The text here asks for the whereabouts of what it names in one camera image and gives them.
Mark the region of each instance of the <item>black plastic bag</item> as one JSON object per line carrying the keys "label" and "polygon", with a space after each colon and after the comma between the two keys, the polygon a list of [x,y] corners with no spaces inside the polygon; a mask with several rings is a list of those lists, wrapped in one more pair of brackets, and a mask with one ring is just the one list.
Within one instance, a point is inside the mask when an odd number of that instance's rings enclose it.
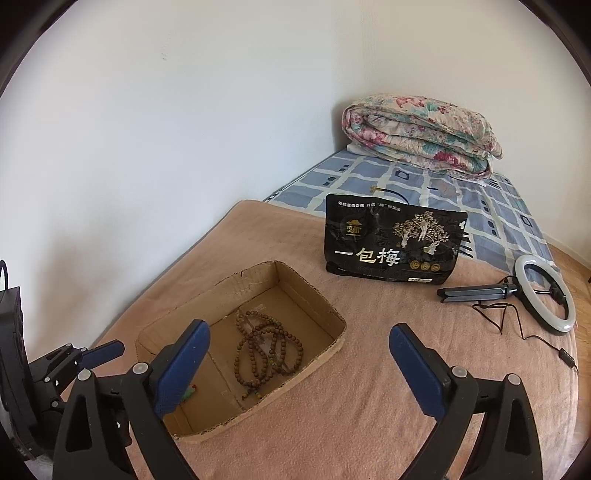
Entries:
{"label": "black plastic bag", "polygon": [[324,257],[337,275],[443,283],[456,265],[467,214],[377,197],[326,197]]}

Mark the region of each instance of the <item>cardboard box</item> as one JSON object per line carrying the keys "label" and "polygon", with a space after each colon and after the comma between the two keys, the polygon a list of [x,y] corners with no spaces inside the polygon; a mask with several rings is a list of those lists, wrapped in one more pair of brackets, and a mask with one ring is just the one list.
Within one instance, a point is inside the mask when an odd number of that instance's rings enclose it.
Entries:
{"label": "cardboard box", "polygon": [[[253,394],[243,399],[246,388],[234,373],[236,347],[243,339],[236,318],[239,312],[248,310],[275,317],[304,348],[298,371],[289,377],[275,374],[258,390],[264,395],[261,400]],[[197,391],[166,415],[164,423],[171,434],[198,435],[199,440],[264,408],[320,368],[341,348],[346,330],[341,315],[297,272],[279,261],[265,262],[222,280],[142,330],[136,340],[138,361],[151,362],[163,347],[178,339],[193,319],[209,324],[210,348],[191,382]],[[287,365],[293,365],[296,355],[295,345],[288,341]],[[245,351],[240,372],[245,380],[254,380]]]}

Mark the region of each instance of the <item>bed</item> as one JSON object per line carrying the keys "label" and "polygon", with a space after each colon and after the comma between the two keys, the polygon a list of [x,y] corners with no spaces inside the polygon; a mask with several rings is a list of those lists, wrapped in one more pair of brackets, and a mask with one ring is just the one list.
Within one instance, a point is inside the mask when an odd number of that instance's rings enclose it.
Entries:
{"label": "bed", "polygon": [[[446,286],[494,283],[503,275],[499,270],[507,272],[519,252],[551,260],[529,211],[503,177],[480,187],[339,152],[266,203],[238,203],[109,329],[99,343],[117,338],[126,351],[96,369],[97,374],[130,369],[137,361],[135,340],[152,322],[236,272],[279,260],[314,285],[345,318],[343,348],[288,393],[225,432],[206,439],[177,439],[199,478],[398,478],[433,427],[388,352],[391,326],[406,322],[449,365],[464,365],[481,378],[519,373],[537,424],[544,478],[560,479],[574,431],[578,382],[554,351],[541,342],[521,340],[514,319],[507,321],[501,336],[469,305],[439,303],[437,286],[338,277],[326,271],[324,197],[328,192],[366,193],[376,183],[395,186],[411,202],[469,212],[478,268],[474,260],[460,256]],[[512,217],[500,215],[503,208]],[[513,226],[511,220],[521,223]],[[550,336],[523,308],[520,311],[526,333],[545,336],[576,356],[573,332]],[[452,480],[462,472],[478,427],[475,418],[450,469]],[[138,477],[149,479],[137,444],[128,453]]]}
{"label": "bed", "polygon": [[[550,249],[511,181],[499,174],[482,184],[419,167],[342,150],[270,195],[266,202],[323,217],[329,193],[370,196],[370,187],[394,190],[410,204],[468,214],[463,253],[510,273],[515,259],[534,254],[556,267]],[[400,201],[388,192],[375,197]]]}

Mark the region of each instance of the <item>folded quilt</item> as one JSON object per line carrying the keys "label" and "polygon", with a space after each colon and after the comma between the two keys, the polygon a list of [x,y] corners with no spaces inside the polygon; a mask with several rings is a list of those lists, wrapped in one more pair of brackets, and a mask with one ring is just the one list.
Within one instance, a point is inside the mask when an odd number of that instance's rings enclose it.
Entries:
{"label": "folded quilt", "polygon": [[503,155],[481,114],[426,97],[382,93],[362,98],[345,109],[342,127],[358,153],[462,180],[490,177],[492,157]]}

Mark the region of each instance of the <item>silver bolt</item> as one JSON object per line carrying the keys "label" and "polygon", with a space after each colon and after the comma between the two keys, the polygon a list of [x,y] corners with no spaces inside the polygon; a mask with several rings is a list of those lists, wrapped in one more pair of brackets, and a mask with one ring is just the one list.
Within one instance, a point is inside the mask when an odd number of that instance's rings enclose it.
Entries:
{"label": "silver bolt", "polygon": [[468,376],[468,370],[464,367],[455,366],[452,368],[452,374],[458,378],[466,378]]}
{"label": "silver bolt", "polygon": [[131,371],[136,375],[144,374],[148,371],[148,364],[146,362],[140,362],[134,365]]}
{"label": "silver bolt", "polygon": [[513,384],[513,385],[519,385],[521,383],[521,379],[519,378],[519,375],[515,375],[515,374],[509,374],[507,376],[507,380],[509,381],[510,384]]}
{"label": "silver bolt", "polygon": [[84,370],[82,370],[78,374],[78,380],[80,380],[81,382],[84,382],[84,381],[88,380],[91,375],[92,375],[91,371],[88,370],[87,368],[85,368]]}

